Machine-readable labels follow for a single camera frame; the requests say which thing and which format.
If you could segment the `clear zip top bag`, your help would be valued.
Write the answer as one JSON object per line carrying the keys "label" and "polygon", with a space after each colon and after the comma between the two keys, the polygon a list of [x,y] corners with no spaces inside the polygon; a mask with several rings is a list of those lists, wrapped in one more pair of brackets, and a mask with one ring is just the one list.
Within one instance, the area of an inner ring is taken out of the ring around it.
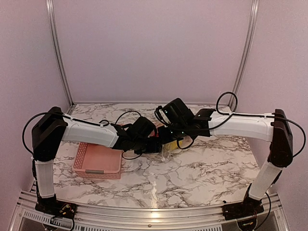
{"label": "clear zip top bag", "polygon": [[[179,141],[179,145],[184,148],[185,146],[187,146],[188,144],[191,143],[191,138],[190,137],[184,137]],[[161,156],[161,161],[166,163],[170,160],[171,155],[174,151],[179,150],[178,146],[177,146],[177,142],[173,141],[167,144],[163,144],[162,146],[162,151],[160,152],[160,156]]]}

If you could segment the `red fake tomato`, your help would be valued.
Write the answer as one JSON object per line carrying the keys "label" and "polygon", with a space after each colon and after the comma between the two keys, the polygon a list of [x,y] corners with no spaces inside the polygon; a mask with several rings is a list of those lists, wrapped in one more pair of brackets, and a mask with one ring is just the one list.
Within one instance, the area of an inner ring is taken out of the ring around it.
{"label": "red fake tomato", "polygon": [[158,130],[155,128],[149,135],[149,137],[158,137]]}

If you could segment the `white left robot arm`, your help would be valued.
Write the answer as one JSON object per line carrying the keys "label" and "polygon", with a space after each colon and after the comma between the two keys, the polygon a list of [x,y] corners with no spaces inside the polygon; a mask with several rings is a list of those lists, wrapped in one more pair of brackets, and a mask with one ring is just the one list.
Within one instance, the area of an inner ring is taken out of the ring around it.
{"label": "white left robot arm", "polygon": [[134,153],[158,153],[162,143],[158,130],[149,119],[140,116],[132,124],[118,125],[106,119],[98,123],[72,117],[54,106],[31,118],[40,120],[31,130],[32,172],[36,180],[35,209],[54,216],[74,215],[76,205],[59,201],[53,184],[53,161],[62,141],[78,141]]}

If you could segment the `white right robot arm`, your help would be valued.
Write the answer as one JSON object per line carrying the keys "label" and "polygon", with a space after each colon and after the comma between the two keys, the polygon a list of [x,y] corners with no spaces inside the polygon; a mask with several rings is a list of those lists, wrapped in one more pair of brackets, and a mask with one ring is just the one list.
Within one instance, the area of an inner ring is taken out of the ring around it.
{"label": "white right robot arm", "polygon": [[154,114],[163,124],[159,136],[166,142],[179,141],[183,137],[194,141],[199,136],[237,136],[248,140],[260,170],[241,202],[222,207],[226,220],[256,216],[264,211],[263,196],[306,146],[302,144],[294,152],[292,126],[301,131],[303,142],[307,141],[305,130],[288,119],[282,109],[272,113],[238,113],[235,109],[220,110],[216,104],[214,109],[202,108],[193,113],[180,98],[176,98],[157,107]]}

